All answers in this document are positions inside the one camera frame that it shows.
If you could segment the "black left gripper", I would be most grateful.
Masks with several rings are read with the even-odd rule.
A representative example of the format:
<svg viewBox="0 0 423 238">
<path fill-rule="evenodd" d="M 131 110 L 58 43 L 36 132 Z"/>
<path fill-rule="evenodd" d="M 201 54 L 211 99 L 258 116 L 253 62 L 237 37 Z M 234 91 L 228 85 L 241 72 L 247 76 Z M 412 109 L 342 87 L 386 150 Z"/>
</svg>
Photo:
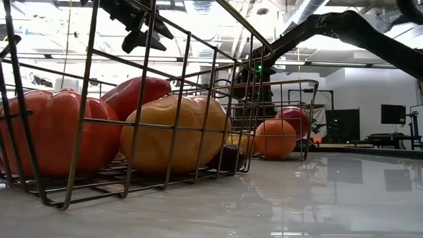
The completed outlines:
<svg viewBox="0 0 423 238">
<path fill-rule="evenodd" d="M 131 31 L 122 42 L 122 50 L 125 53 L 129 54 L 138 46 L 147 46 L 148 31 L 137 31 L 141 30 L 143 24 L 149 24 L 149 15 L 146 14 L 145 11 L 126 0 L 100 0 L 100 7 L 110 15 L 111 20 L 118 20 L 125 26 L 126 31 Z M 174 38 L 164 22 L 157 18 L 154 20 L 153 31 L 170 40 Z M 151 48 L 160 51 L 167 50 L 167 48 L 154 37 L 151 37 Z"/>
</svg>

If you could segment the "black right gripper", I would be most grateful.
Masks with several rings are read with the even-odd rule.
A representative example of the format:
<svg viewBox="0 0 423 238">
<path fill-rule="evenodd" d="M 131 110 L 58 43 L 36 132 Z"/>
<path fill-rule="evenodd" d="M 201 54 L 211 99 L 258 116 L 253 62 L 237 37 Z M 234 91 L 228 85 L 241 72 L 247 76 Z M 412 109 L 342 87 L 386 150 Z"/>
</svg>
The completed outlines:
<svg viewBox="0 0 423 238">
<path fill-rule="evenodd" d="M 246 98 L 248 101 L 259 102 L 260 116 L 275 116 L 277 114 L 274 104 L 272 103 L 273 92 L 270 85 L 264 83 L 270 82 L 270 76 L 276 72 L 270 68 L 256 68 L 256 75 L 250 79 L 250 83 L 255 83 L 254 88 L 249 87 L 246 92 L 245 87 L 235 88 L 235 96 L 237 98 Z"/>
</svg>

